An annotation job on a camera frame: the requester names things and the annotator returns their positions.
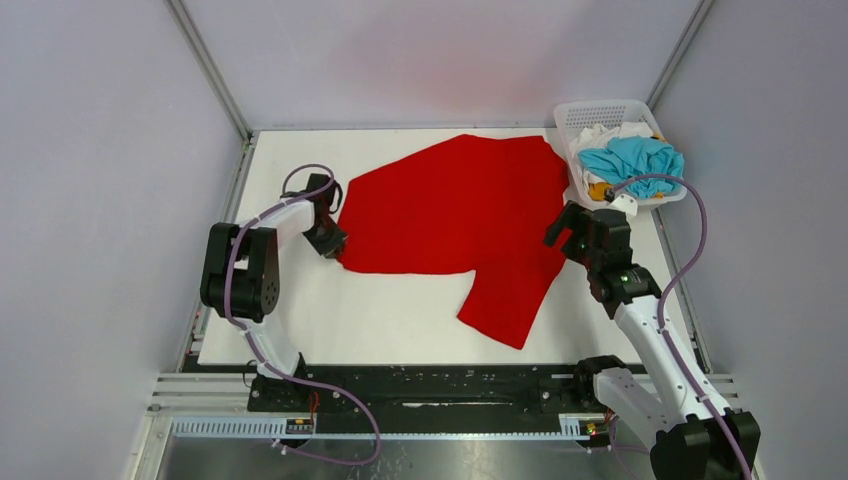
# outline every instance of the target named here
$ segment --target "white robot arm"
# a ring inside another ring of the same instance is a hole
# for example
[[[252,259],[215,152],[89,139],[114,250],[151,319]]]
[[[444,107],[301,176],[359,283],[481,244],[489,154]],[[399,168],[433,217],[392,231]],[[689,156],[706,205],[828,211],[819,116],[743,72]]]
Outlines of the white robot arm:
[[[568,202],[549,227],[545,244],[554,246],[565,231],[571,233],[562,252],[586,268],[592,296],[633,344],[659,397],[634,381],[621,360],[605,356],[578,363],[574,386],[579,399],[612,409],[638,435],[651,450],[658,480],[743,478],[734,448],[741,450],[750,468],[759,426],[749,412],[730,408],[665,312],[657,317],[661,292],[651,273],[632,262],[625,214],[616,209],[590,211]]]
[[[279,250],[294,237],[303,234],[320,255],[334,258],[341,252],[347,238],[347,234],[330,217],[330,206],[336,192],[341,194],[341,188],[335,183],[327,188],[329,182],[334,181],[327,175],[310,175],[306,190],[284,194],[283,197],[318,193],[322,188],[323,193],[295,201],[260,220],[247,230],[239,246],[238,258],[248,264],[233,272],[230,307],[239,332],[246,341],[254,342],[259,347],[258,351],[266,357],[265,362],[257,365],[258,373],[266,377],[280,378],[267,365],[273,365],[286,375],[294,375],[302,364],[302,356],[289,341],[282,322],[267,317],[272,314],[279,299]],[[200,298],[222,317],[225,316],[227,262],[239,229],[239,225],[231,223],[213,225],[206,247]]]

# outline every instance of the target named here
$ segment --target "red garment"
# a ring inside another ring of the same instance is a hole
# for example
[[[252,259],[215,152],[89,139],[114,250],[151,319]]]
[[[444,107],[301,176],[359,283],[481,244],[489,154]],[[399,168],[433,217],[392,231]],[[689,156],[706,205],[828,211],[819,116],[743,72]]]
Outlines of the red garment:
[[[542,137],[461,135],[350,182],[339,260],[360,273],[475,270],[459,319],[521,349],[565,261],[542,239],[567,186]]]

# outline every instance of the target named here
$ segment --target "white work surface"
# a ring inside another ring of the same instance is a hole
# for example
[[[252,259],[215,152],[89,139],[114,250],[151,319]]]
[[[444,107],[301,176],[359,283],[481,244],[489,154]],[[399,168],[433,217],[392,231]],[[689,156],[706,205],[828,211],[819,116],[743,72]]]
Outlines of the white work surface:
[[[237,218],[247,219],[276,203],[286,174],[302,164],[329,166],[347,191],[352,178],[463,133],[490,138],[541,135],[560,156],[563,153],[556,129],[543,128],[262,132]],[[303,188],[308,174],[298,173],[289,189]],[[668,265],[653,218],[641,214],[630,225],[634,261],[665,286]],[[473,280],[473,272],[349,272],[338,262],[319,257],[298,236],[280,252],[281,294],[275,313],[310,364],[576,363],[606,354],[640,363],[627,338],[589,294],[586,272],[578,264],[565,263],[522,350],[492,340],[456,318]],[[686,337],[676,295],[666,307]],[[252,358],[235,328],[210,312],[199,363],[244,364]]]

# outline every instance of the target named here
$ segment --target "white plastic basket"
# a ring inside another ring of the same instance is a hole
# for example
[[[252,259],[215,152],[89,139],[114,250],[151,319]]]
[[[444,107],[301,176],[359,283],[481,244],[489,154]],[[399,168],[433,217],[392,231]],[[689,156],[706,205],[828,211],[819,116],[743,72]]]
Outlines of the white plastic basket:
[[[580,135],[584,128],[589,128],[596,123],[607,128],[620,127],[622,122],[646,122],[654,133],[659,133],[660,127],[651,110],[639,100],[589,100],[584,102],[571,102],[557,105],[554,109],[554,120],[557,131],[562,139],[565,161],[568,163],[568,173],[571,184],[577,191],[578,201],[581,205],[592,210],[603,208],[607,202],[596,202],[589,197],[589,192],[583,188],[583,165],[580,159],[571,152],[568,144]],[[639,211],[653,210],[662,204],[676,202],[686,196],[686,189],[676,186],[671,193],[663,198],[639,198],[636,204]]]

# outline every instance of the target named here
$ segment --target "white wall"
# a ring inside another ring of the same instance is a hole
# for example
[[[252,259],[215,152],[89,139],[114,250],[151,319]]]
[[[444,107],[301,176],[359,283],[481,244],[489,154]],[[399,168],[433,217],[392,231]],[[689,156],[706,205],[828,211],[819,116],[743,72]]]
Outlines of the white wall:
[[[239,140],[161,1],[0,5],[0,477],[115,479]]]
[[[553,125],[647,100],[698,0],[190,0],[254,129]]]
[[[709,209],[688,282],[769,480],[845,478],[846,19],[838,0],[718,2],[656,111]],[[689,255],[683,203],[665,212]]]

